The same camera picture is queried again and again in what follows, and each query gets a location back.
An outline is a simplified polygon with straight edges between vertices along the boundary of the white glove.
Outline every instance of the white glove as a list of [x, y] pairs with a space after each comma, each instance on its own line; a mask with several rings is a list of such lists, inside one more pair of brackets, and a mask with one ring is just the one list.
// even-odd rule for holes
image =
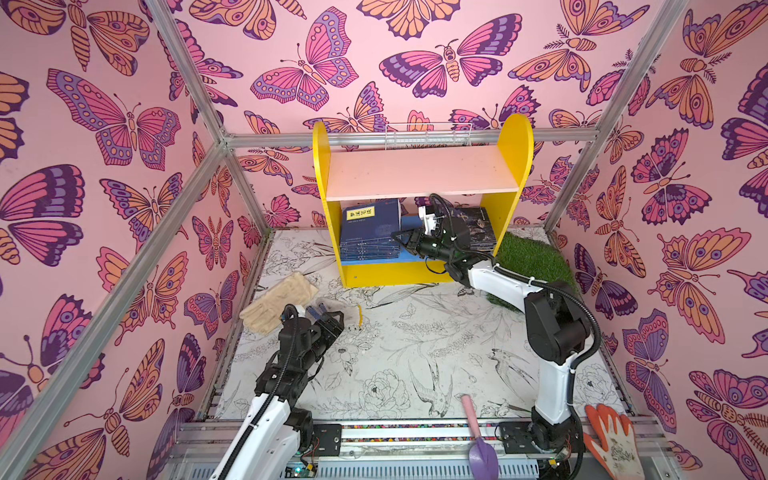
[[630, 419], [623, 414], [619, 416], [616, 410], [603, 404], [597, 409], [587, 405], [585, 410], [600, 443], [584, 434], [584, 444], [611, 477], [614, 480], [645, 478]]

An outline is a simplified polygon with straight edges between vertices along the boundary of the yellow label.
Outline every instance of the yellow label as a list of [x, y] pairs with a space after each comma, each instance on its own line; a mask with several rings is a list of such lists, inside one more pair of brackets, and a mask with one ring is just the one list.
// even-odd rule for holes
[[357, 210], [347, 210], [346, 219], [355, 220], [356, 218], [367, 218], [376, 215], [376, 207], [358, 208]]

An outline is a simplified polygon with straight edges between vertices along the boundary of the orange glove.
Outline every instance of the orange glove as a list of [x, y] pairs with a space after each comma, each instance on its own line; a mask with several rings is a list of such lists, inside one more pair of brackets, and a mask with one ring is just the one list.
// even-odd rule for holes
[[614, 480], [643, 480], [645, 476], [630, 419], [603, 404], [598, 405], [597, 409], [587, 405], [585, 410], [600, 439], [598, 444], [592, 437], [584, 434], [584, 443], [592, 455]]

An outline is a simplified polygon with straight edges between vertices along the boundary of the butterfly illustration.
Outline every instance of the butterfly illustration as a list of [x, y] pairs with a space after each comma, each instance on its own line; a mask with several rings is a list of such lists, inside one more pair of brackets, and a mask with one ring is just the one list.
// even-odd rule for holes
[[301, 218], [299, 211], [290, 206], [290, 200], [285, 194], [272, 199], [270, 205], [272, 210], [267, 209], [266, 205], [263, 206], [266, 224], [272, 228], [285, 227], [288, 223], [297, 222]]
[[155, 480], [165, 468], [165, 464], [170, 458], [170, 452], [176, 445], [181, 426], [184, 423], [192, 422], [194, 419], [194, 410], [187, 407], [174, 409], [163, 424], [160, 435], [152, 449], [152, 456], [147, 467], [147, 480]]
[[509, 72], [509, 77], [526, 81], [542, 81], [553, 75], [556, 81], [576, 78], [581, 82], [581, 91], [587, 91], [592, 73], [587, 61], [576, 51], [594, 50], [598, 45], [579, 36], [607, 35], [619, 31], [632, 25], [649, 9], [649, 5], [644, 5], [629, 15], [621, 15], [612, 2], [598, 4], [598, 0], [560, 0], [565, 21], [576, 36], [570, 38], [568, 29], [558, 24], [560, 39], [546, 44], [544, 48], [566, 48], [550, 51], [518, 65]]
[[691, 215], [701, 212], [710, 204], [712, 197], [698, 187], [683, 184], [673, 184], [674, 180], [682, 180], [690, 177], [673, 178], [685, 162], [672, 170], [683, 154], [683, 149], [688, 141], [688, 130], [675, 130], [671, 135], [656, 139], [656, 143], [632, 167], [632, 179], [636, 184], [654, 182], [646, 188], [644, 194], [655, 194], [643, 206], [643, 220], [645, 223], [658, 225], [667, 219], [685, 223]]
[[672, 398], [664, 386], [660, 368], [669, 360], [658, 365], [669, 342], [667, 314], [654, 309], [646, 318], [640, 319], [637, 329], [623, 329], [624, 348], [634, 360], [627, 362], [627, 382], [643, 393], [645, 404], [659, 418], [665, 431], [677, 433], [677, 417], [674, 414]]
[[[157, 196], [154, 193], [155, 188], [152, 189], [151, 194], [144, 188], [147, 192], [146, 197], [135, 188], [117, 180], [102, 178], [99, 183], [104, 188], [104, 192], [109, 195], [118, 215], [128, 220], [128, 226], [136, 239], [138, 252], [181, 193], [183, 182], [181, 173], [175, 173], [165, 181]], [[189, 238], [184, 227], [180, 227], [179, 231]]]
[[354, 132], [387, 131], [389, 122], [382, 113], [384, 102], [379, 96], [379, 89], [374, 81], [369, 82], [357, 95], [355, 108], [350, 114], [346, 109], [346, 115], [339, 112], [343, 118], [310, 118], [304, 125], [312, 130], [315, 124], [322, 121], [329, 133], [350, 134]]
[[[176, 20], [176, 26], [179, 29], [179, 33], [181, 33], [184, 44], [187, 46], [187, 50], [190, 52], [192, 62], [194, 62], [195, 68], [197, 69], [197, 73], [200, 74], [203, 79], [203, 85], [205, 86], [205, 90], [208, 93], [210, 100], [215, 104], [230, 105], [231, 107], [236, 107], [237, 102], [234, 99], [217, 90], [216, 88], [211, 87], [211, 85], [216, 84], [216, 81], [211, 77], [240, 78], [243, 76], [243, 74], [232, 67], [226, 66], [218, 60], [205, 58], [205, 52], [203, 51], [202, 47], [198, 45], [197, 39], [192, 36], [192, 31], [190, 30], [189, 25], [181, 20]], [[168, 47], [165, 45], [165, 40], [163, 39], [162, 35], [160, 35], [160, 32], [157, 33], [157, 37], [160, 39], [161, 45], [163, 45], [165, 55], [168, 57], [168, 63], [173, 70], [170, 73], [170, 94], [168, 97], [172, 101], [176, 100], [179, 98], [179, 95], [181, 95], [182, 91], [186, 96], [189, 96], [190, 92], [187, 88], [187, 83], [181, 76], [178, 65], [176, 65], [176, 61], [170, 55]], [[197, 110], [197, 106], [194, 104], [194, 100], [190, 99], [190, 102], [192, 123], [196, 123], [199, 111]]]
[[683, 21], [683, 42], [701, 58], [686, 58], [680, 68], [689, 75], [673, 78], [661, 85], [648, 99], [648, 108], [656, 100], [664, 100], [673, 110], [678, 107], [680, 118], [695, 127], [712, 127], [714, 112], [707, 84], [698, 72], [710, 83], [717, 81], [713, 66], [730, 57], [730, 52], [720, 54], [746, 37], [768, 20], [768, 3], [751, 2], [736, 7], [725, 20], [720, 15], [707, 18], [701, 25], [694, 23], [694, 11], [688, 10]]
[[[577, 111], [576, 113], [581, 116], [581, 120], [579, 120], [576, 115], [571, 112], [562, 110], [561, 108], [555, 108], [553, 111], [549, 112], [549, 123], [553, 128], [595, 128], [600, 121], [601, 112], [602, 110], [598, 110], [589, 114], [588, 117], [585, 117], [583, 113]], [[552, 142], [553, 145], [564, 143], [565, 140]]]
[[261, 232], [253, 221], [243, 215], [237, 219], [237, 224], [243, 231], [243, 242], [246, 247], [251, 248], [253, 245], [261, 243]]
[[306, 60], [300, 57], [298, 68], [281, 67], [264, 72], [250, 87], [256, 98], [273, 98], [281, 104], [298, 100], [318, 111], [329, 97], [323, 85], [342, 88], [357, 79], [355, 69], [344, 57], [352, 43], [346, 36], [345, 24], [346, 15], [335, 7], [321, 13], [306, 36]]
[[[34, 385], [37, 392], [45, 388], [50, 375], [56, 371], [90, 321], [91, 313], [83, 310], [82, 300], [75, 300], [73, 296], [66, 294], [61, 295], [48, 313], [43, 326], [39, 364], [35, 362], [29, 335], [24, 335], [24, 342], [29, 348], [29, 363], [17, 362], [4, 353], [0, 354], [0, 358], [7, 362], [27, 369], [26, 379], [16, 373], [0, 370], [0, 447], [8, 440], [34, 402], [35, 395], [32, 393], [31, 386]], [[80, 385], [81, 389], [88, 388], [101, 378], [101, 370], [104, 369], [103, 359], [102, 353]]]
[[571, 173], [573, 164], [568, 160], [571, 155], [567, 157], [558, 157], [552, 169], [549, 171], [549, 180], [545, 180], [544, 177], [539, 175], [541, 185], [533, 185], [523, 188], [522, 201], [530, 200], [537, 205], [549, 205], [554, 203], [558, 197], [558, 192], [565, 184], [565, 179]]
[[[157, 410], [163, 396], [163, 385], [159, 380], [164, 353], [165, 341], [159, 339], [150, 347], [136, 368], [117, 411], [114, 410], [114, 404], [117, 401], [115, 397], [115, 402], [112, 402], [112, 406], [102, 415], [86, 413], [65, 422], [66, 428], [79, 418], [92, 416], [103, 419], [104, 426], [75, 435], [39, 452], [24, 479], [66, 478], [75, 472], [87, 472], [85, 478], [95, 478], [104, 461], [108, 435], [111, 436], [110, 440], [115, 451], [119, 455], [128, 457], [131, 440], [123, 420], [141, 422]], [[128, 369], [125, 369], [118, 380], [118, 386], [127, 372]], [[62, 452], [70, 452], [70, 455], [62, 455]]]
[[605, 143], [605, 149], [603, 153], [611, 151], [611, 165], [621, 160], [621, 155], [625, 151], [630, 151], [640, 146], [645, 139], [643, 132], [637, 130], [624, 131], [626, 128], [631, 128], [631, 125], [624, 125], [624, 118], [622, 117], [619, 122], [614, 125], [611, 130], [611, 134], [608, 136], [608, 140]]
[[608, 336], [603, 332], [603, 345], [608, 349], [608, 353], [613, 356], [614, 353], [616, 353], [616, 349], [619, 347], [619, 341], [616, 340], [615, 334], [612, 333], [611, 336]]
[[401, 87], [410, 87], [418, 80], [413, 87], [416, 98], [445, 97], [448, 77], [458, 81], [459, 70], [471, 86], [477, 87], [483, 78], [502, 70], [502, 61], [480, 55], [506, 55], [522, 28], [522, 19], [516, 13], [494, 18], [469, 34], [456, 50], [451, 43], [458, 39], [436, 45], [435, 48], [443, 48], [442, 55], [434, 51], [405, 51], [385, 58], [379, 70]]
[[[725, 263], [739, 253], [751, 237], [752, 235], [738, 228], [720, 228], [699, 233], [690, 241], [680, 235], [667, 242], [659, 233], [657, 238], [664, 243], [661, 252], [669, 270], [659, 276], [656, 288], [648, 290], [648, 295], [658, 292], [667, 305], [677, 305], [677, 312], [697, 333], [704, 335], [710, 342], [725, 343], [725, 332], [717, 313], [694, 284], [701, 285], [702, 276], [720, 276], [703, 275], [699, 272]], [[701, 286], [714, 295], [712, 290]]]
[[214, 350], [216, 351], [216, 361], [221, 358], [221, 353], [224, 351], [224, 339], [217, 338], [214, 340]]
[[699, 457], [695, 456], [690, 450], [686, 450], [681, 444], [670, 440], [667, 442], [670, 446], [670, 450], [674, 453], [674, 458], [677, 460], [677, 464], [683, 470], [698, 470], [703, 466]]
[[319, 228], [327, 228], [326, 216], [320, 212], [312, 210], [312, 225]]
[[755, 375], [743, 379], [723, 369], [715, 370], [713, 377], [714, 381], [701, 371], [688, 374], [690, 381], [703, 390], [694, 390], [698, 400], [685, 401], [688, 409], [700, 422], [707, 423], [707, 434], [712, 442], [733, 457], [745, 477], [765, 480], [757, 457], [736, 425], [762, 452], [765, 442], [753, 427], [765, 427], [766, 417], [760, 413], [743, 415], [736, 409], [758, 409], [768, 404], [768, 378]]
[[[739, 102], [739, 111], [762, 122], [755, 123], [746, 118], [730, 118], [722, 126], [720, 134], [725, 138], [723, 160], [733, 160], [759, 153], [746, 165], [758, 168], [768, 165], [768, 65], [757, 72], [757, 76], [746, 88]], [[740, 189], [739, 195], [757, 202], [757, 211], [768, 217], [768, 169], [750, 178]]]
[[85, 31], [88, 27], [96, 46], [112, 68], [127, 76], [136, 73], [138, 60], [131, 53], [136, 53], [149, 38], [147, 22], [127, 12], [107, 11], [86, 15], [81, 9], [84, 3], [67, 5], [63, 1], [27, 0], [3, 1], [0, 5], [16, 25], [38, 35], [56, 33], [69, 13], [73, 23], [70, 27], [72, 48], [83, 71], [91, 61], [91, 42]]
[[[99, 250], [96, 262], [100, 268], [98, 275], [102, 281], [101, 286], [104, 290], [111, 292], [122, 278], [129, 262], [107, 247]], [[146, 284], [141, 287], [131, 306], [128, 307], [128, 311], [123, 315], [120, 321], [121, 332], [114, 341], [115, 346], [120, 345], [123, 335], [144, 325], [144, 321], [150, 316], [156, 323], [170, 323], [171, 329], [176, 328], [172, 317], [179, 303], [176, 297], [181, 291], [181, 284], [184, 283], [184, 276], [187, 274], [187, 252], [179, 253], [168, 262], [168, 265], [160, 271], [160, 276], [157, 276], [158, 267], [159, 265], [155, 267], [155, 274], [147, 279]]]
[[193, 392], [199, 389], [205, 383], [205, 356], [200, 356], [200, 345], [194, 335], [188, 333], [181, 341], [179, 349], [179, 361], [176, 368], [176, 387], [178, 395], [174, 390], [170, 397], [172, 400], [168, 404], [168, 410], [171, 407], [187, 406], [194, 401]]
[[[507, 97], [507, 101], [502, 106], [501, 111], [498, 111], [498, 104], [496, 104], [496, 111], [493, 115], [488, 114], [484, 108], [482, 112], [485, 116], [469, 110], [454, 110], [451, 112], [448, 121], [453, 123], [451, 130], [498, 130], [507, 121], [509, 115], [522, 114], [528, 117], [531, 127], [535, 127], [533, 114], [536, 113], [536, 109], [539, 107], [541, 105], [533, 98], [533, 90], [525, 85], [520, 85]], [[534, 157], [543, 146], [543, 141], [534, 142]]]
[[[304, 15], [304, 10], [298, 0], [275, 1], [288, 12], [306, 20], [306, 15]], [[190, 15], [203, 22], [229, 25], [230, 27], [240, 26], [248, 20], [248, 23], [243, 27], [243, 33], [254, 40], [267, 40], [277, 27], [275, 11], [270, 0], [244, 0], [243, 2], [195, 0], [190, 5]]]
[[[270, 121], [268, 118], [264, 118], [261, 115], [256, 115], [252, 111], [246, 110], [244, 112], [245, 119], [256, 135], [277, 135], [280, 133], [280, 129]], [[312, 147], [270, 147], [273, 150], [285, 152], [288, 154], [303, 154], [310, 150]]]
[[571, 220], [575, 221], [577, 225], [583, 226], [585, 232], [590, 226], [587, 202], [591, 195], [587, 195], [587, 192], [592, 188], [594, 182], [598, 180], [599, 175], [600, 168], [595, 165], [592, 170], [587, 172], [587, 176], [581, 181], [581, 184], [573, 196], [573, 200], [568, 202], [568, 205], [565, 208], [565, 211], [568, 213]]
[[366, 17], [387, 18], [389, 31], [404, 40], [421, 38], [429, 22], [450, 20], [461, 0], [362, 0], [357, 9]]
[[184, 315], [190, 317], [195, 325], [202, 324], [208, 339], [219, 329], [219, 319], [224, 323], [232, 320], [238, 281], [240, 274], [234, 270], [224, 280], [219, 293], [198, 293], [184, 302]]
[[24, 144], [24, 131], [8, 114], [20, 111], [29, 99], [29, 82], [0, 71], [0, 163], [6, 158], [18, 158], [18, 148]]
[[[53, 165], [22, 178], [0, 199], [0, 220], [15, 221], [42, 217], [80, 216], [83, 211], [85, 182], [74, 165]], [[32, 220], [9, 223], [0, 228], [0, 258], [18, 265], [22, 258], [16, 243], [41, 263], [57, 266], [67, 247], [83, 237], [74, 223]]]
[[252, 267], [253, 263], [248, 261], [243, 252], [240, 252], [240, 277], [243, 279], [243, 286], [248, 283], [248, 276]]
[[213, 270], [214, 265], [219, 263], [221, 268], [227, 265], [227, 253], [232, 247], [232, 232], [235, 229], [235, 223], [230, 220], [221, 228], [221, 218], [214, 227], [214, 221], [208, 217], [208, 227], [199, 218], [192, 216], [192, 227], [197, 233], [198, 246], [200, 253], [205, 255], [205, 266], [208, 270]]
[[96, 132], [96, 143], [106, 165], [128, 165], [138, 149], [144, 165], [165, 170], [165, 147], [175, 143], [176, 132], [181, 129], [174, 112], [152, 107], [134, 115], [123, 105], [127, 112], [123, 114], [91, 82], [53, 68], [48, 69], [47, 85], [67, 104], [75, 123]]
[[627, 169], [624, 165], [621, 165], [611, 179], [611, 184], [608, 189], [598, 196], [598, 200], [595, 202], [595, 209], [598, 211], [598, 215], [608, 220], [608, 223], [600, 226], [594, 232], [597, 235], [609, 235], [608, 240], [605, 242], [605, 249], [603, 254], [605, 255], [605, 261], [609, 265], [616, 266], [621, 264], [626, 268], [629, 273], [645, 278], [645, 264], [643, 259], [640, 258], [640, 254], [634, 247], [632, 242], [629, 241], [626, 235], [621, 232], [621, 229], [629, 230], [624, 225], [624, 217], [629, 213], [629, 203], [632, 201], [630, 198], [627, 202], [627, 212], [619, 219], [621, 214], [621, 205], [624, 202], [624, 191], [627, 189]]
[[597, 295], [594, 301], [594, 309], [612, 320], [614, 311], [616, 315], [623, 316], [637, 310], [637, 300], [631, 293], [616, 282], [603, 280], [606, 275], [599, 267], [594, 265], [592, 256], [580, 243], [574, 247], [574, 265], [577, 270], [575, 277], [581, 292], [590, 291], [592, 296]]

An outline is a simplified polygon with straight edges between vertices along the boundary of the artificial grass mat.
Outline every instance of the artificial grass mat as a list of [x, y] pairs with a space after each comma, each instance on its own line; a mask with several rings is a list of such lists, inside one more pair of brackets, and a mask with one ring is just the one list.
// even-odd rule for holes
[[[552, 245], [507, 233], [504, 235], [502, 245], [498, 248], [496, 259], [504, 268], [521, 275], [534, 276], [538, 280], [547, 282], [563, 280], [569, 283], [574, 290], [577, 289], [573, 273], [565, 263], [565, 258]], [[490, 293], [488, 300], [510, 310], [519, 311], [510, 303]]]

